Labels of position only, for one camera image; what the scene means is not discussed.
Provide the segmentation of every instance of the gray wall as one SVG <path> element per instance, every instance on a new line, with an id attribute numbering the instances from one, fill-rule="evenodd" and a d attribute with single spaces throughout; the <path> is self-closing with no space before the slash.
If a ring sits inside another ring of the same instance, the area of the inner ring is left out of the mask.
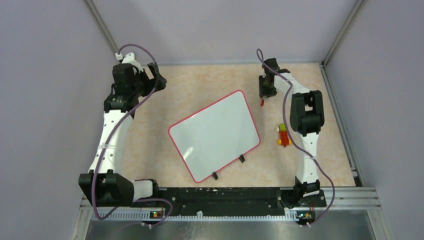
<path id="1" fill-rule="evenodd" d="M 70 238 L 115 63 L 81 0 L 0 3 L 1 239 Z"/>
<path id="2" fill-rule="evenodd" d="M 356 0 L 94 0 L 118 45 L 162 64 L 321 61 Z"/>
<path id="3" fill-rule="evenodd" d="M 363 179 L 396 239 L 422 239 L 424 1 L 368 1 L 329 65 Z"/>

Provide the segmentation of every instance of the whiteboard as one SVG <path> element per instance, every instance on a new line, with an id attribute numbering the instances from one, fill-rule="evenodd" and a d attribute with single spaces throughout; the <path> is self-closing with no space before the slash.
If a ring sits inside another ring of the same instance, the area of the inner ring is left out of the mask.
<path id="1" fill-rule="evenodd" d="M 196 183 L 261 142 L 241 90 L 171 125 L 168 134 Z"/>

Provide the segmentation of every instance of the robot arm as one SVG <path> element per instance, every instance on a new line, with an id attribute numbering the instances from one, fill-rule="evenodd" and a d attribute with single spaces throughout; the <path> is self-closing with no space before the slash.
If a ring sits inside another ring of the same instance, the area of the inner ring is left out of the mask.
<path id="1" fill-rule="evenodd" d="M 153 88 L 156 88 L 156 91 L 165 88 L 167 81 L 156 70 L 157 66 L 154 66 L 153 63 L 147 66 L 153 74 L 153 79 L 149 79 L 140 63 L 135 60 L 135 54 L 131 52 L 123 58 L 120 64 L 113 67 L 114 84 L 112 84 L 110 95 L 103 104 L 104 122 L 99 146 L 88 173 L 80 174 L 78 180 L 79 186 L 91 203 L 93 174 L 100 160 L 101 151 L 105 149 L 95 183 L 95 199 L 99 207 L 130 207 L 133 201 L 152 196 L 158 187 L 153 179 L 129 181 L 121 175 L 125 139 L 135 112 L 123 120 L 108 145 L 105 145 L 106 139 L 116 124 L 139 103 L 140 96 L 147 96 Z"/>
<path id="2" fill-rule="evenodd" d="M 323 97 L 319 90 L 311 91 L 301 85 L 287 69 L 280 69 L 275 58 L 267 59 L 265 64 L 277 71 L 292 84 L 290 126 L 292 133 L 298 136 L 298 145 L 314 158 L 317 155 L 317 142 L 321 127 L 324 125 Z M 259 96 L 272 97 L 277 90 L 286 93 L 290 84 L 280 76 L 264 67 L 264 75 L 259 77 Z M 294 185 L 297 198 L 304 198 L 320 193 L 320 180 L 317 167 L 312 158 L 301 152 Z"/>

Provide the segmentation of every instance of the beige table surface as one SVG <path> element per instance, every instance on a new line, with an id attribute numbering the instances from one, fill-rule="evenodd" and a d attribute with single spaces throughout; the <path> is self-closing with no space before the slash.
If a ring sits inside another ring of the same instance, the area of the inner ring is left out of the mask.
<path id="1" fill-rule="evenodd" d="M 280 64 L 304 86 L 323 94 L 325 124 L 318 139 L 317 159 L 336 186 L 354 186 L 351 168 L 318 63 Z M 277 145 L 275 127 L 283 122 L 283 93 L 260 106 L 260 64 L 160 66 L 168 80 L 135 114 L 125 142 L 122 173 L 129 180 L 156 179 L 160 187 L 292 187 L 300 161 L 294 146 Z M 217 175 L 201 183 L 190 176 L 175 149 L 168 127 L 223 96 L 242 90 L 261 143 Z M 330 182 L 320 173 L 321 186 Z"/>

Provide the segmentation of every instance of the cable connector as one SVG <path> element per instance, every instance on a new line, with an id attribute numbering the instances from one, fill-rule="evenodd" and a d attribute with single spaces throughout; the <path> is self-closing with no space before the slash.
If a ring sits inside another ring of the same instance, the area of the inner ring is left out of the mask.
<path id="1" fill-rule="evenodd" d="M 124 56 L 122 56 L 121 53 L 115 53 L 115 58 L 117 61 L 122 61 L 122 59 L 124 59 Z"/>

